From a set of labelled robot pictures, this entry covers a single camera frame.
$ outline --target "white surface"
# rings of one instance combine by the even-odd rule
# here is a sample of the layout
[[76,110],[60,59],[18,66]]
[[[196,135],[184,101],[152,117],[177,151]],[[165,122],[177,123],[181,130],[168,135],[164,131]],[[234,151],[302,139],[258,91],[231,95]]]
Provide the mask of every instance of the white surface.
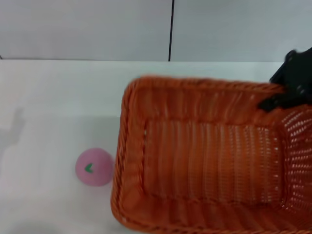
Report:
[[281,63],[0,61],[0,233],[119,234],[111,184],[75,176],[91,147],[116,153],[123,90],[143,74],[267,81]]
[[167,61],[171,0],[2,0],[4,59]]
[[311,0],[175,0],[171,61],[284,61],[311,22]]

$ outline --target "pink ball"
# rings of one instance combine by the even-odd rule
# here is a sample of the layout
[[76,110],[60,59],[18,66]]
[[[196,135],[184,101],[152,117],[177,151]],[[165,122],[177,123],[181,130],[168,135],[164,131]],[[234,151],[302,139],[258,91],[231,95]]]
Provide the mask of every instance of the pink ball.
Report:
[[77,159],[77,177],[86,185],[103,186],[113,177],[113,160],[108,152],[101,148],[84,151]]

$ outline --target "orange wicker basket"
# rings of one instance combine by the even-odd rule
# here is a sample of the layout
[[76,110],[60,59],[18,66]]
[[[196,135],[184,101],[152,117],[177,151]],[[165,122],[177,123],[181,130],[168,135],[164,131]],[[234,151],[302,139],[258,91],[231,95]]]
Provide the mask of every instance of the orange wicker basket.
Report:
[[310,233],[312,108],[282,87],[145,77],[122,101],[111,206],[148,233]]

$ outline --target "white wall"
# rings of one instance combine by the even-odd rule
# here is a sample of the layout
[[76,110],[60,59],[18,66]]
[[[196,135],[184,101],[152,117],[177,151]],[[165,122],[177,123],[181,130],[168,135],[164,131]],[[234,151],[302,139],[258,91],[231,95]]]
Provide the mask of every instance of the white wall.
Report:
[[[172,0],[1,0],[4,59],[167,61]],[[283,61],[312,0],[175,0],[171,61]]]
[[312,0],[175,0],[171,61],[283,61],[311,26]]
[[167,61],[171,0],[1,0],[4,59]]

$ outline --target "green marking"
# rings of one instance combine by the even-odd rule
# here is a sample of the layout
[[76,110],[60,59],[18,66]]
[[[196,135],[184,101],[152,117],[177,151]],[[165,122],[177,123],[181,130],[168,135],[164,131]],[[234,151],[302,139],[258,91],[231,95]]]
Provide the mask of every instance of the green marking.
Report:
[[89,163],[85,168],[84,170],[86,172],[89,172],[89,173],[93,173],[93,170],[91,170],[91,167],[93,166],[93,163]]

